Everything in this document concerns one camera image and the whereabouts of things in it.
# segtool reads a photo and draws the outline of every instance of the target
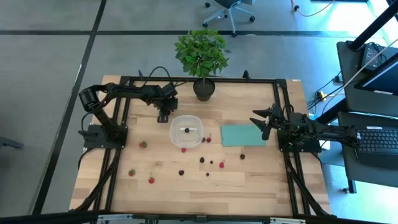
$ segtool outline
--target white cable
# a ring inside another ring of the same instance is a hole
[[[348,82],[347,82],[345,85],[343,85],[343,87],[336,93],[336,95],[334,95],[334,96],[326,103],[325,107],[324,107],[323,110],[322,110],[322,114],[323,114],[323,112],[325,111],[325,108],[328,106],[328,104],[330,103],[330,101],[331,101],[332,99],[334,99],[341,91],[343,91],[343,90],[348,86],[348,84],[349,84],[351,81],[353,81],[353,79],[354,79],[360,72],[362,72],[362,70],[363,70],[366,66],[368,66],[375,58],[377,58],[380,54],[382,54],[385,50],[387,50],[389,47],[391,47],[391,45],[393,45],[393,44],[394,44],[395,42],[397,42],[397,41],[398,41],[398,39],[394,40],[393,43],[391,43],[390,45],[388,45],[387,47],[385,47],[382,51],[380,51],[377,55],[375,55],[370,61],[368,61],[364,66],[362,66],[362,68],[359,69],[359,70],[355,73],[355,75],[354,75],[352,78],[350,78],[350,80],[348,80]]]
[[[292,4],[294,5],[294,7],[296,6],[296,3],[294,2],[294,0],[291,0],[292,1]],[[333,4],[334,2],[335,2],[336,0],[333,0],[331,3],[329,3],[327,6],[325,6],[323,9],[321,9],[321,11],[318,11],[318,12],[316,12],[316,13],[314,13],[314,14],[311,14],[311,15],[304,15],[301,11],[300,11],[300,9],[299,8],[297,8],[297,11],[298,11],[298,13],[300,13],[302,16],[304,16],[304,17],[310,17],[310,16],[315,16],[316,14],[318,14],[319,12],[322,12],[323,10],[325,10],[327,7],[329,7],[331,4]]]

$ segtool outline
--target wooden table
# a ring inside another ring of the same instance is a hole
[[[103,84],[119,83],[120,76],[104,76]],[[166,82],[148,82],[164,86]],[[178,110],[169,122],[156,121],[158,110],[141,100],[131,100],[127,125],[129,133],[122,150],[113,195],[112,212],[171,213],[208,215],[289,216],[292,214],[287,175],[282,153],[279,151],[276,131],[262,147],[223,147],[222,124],[251,124],[249,118],[260,119],[252,110],[264,110],[274,102],[271,84],[216,83],[216,91],[207,102],[196,99],[192,82],[177,87]],[[300,80],[287,80],[290,103],[295,111],[308,113]],[[283,94],[279,90],[282,106]],[[105,108],[110,116],[114,100]],[[123,113],[124,99],[120,112]],[[205,136],[212,141],[182,153],[169,137],[171,121],[180,115],[199,117],[205,127]],[[148,147],[141,149],[139,142]],[[244,151],[246,158],[239,155]],[[104,149],[95,149],[81,162],[70,208],[79,206],[97,184]],[[330,212],[328,196],[319,161],[311,154],[301,153],[305,183],[324,210]],[[224,161],[225,167],[219,168]],[[128,176],[135,169],[133,177]],[[152,175],[155,183],[148,183]],[[100,208],[104,208],[105,186]],[[299,189],[295,188],[298,208],[302,213]]]

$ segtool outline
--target black plant pot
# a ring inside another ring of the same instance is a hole
[[[202,78],[199,78],[193,83],[193,91],[200,101],[208,101],[214,93],[215,89],[216,85],[209,78],[205,78],[205,82],[203,82]]]

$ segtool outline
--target black monitor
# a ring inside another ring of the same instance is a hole
[[[355,87],[376,93],[398,95],[398,53],[369,72],[369,75]]]

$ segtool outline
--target green plant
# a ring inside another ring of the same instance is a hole
[[[212,72],[216,75],[217,69],[221,72],[228,66],[229,58],[225,58],[225,40],[217,30],[193,30],[187,35],[178,37],[176,58],[183,64],[183,71],[190,75],[206,78]]]

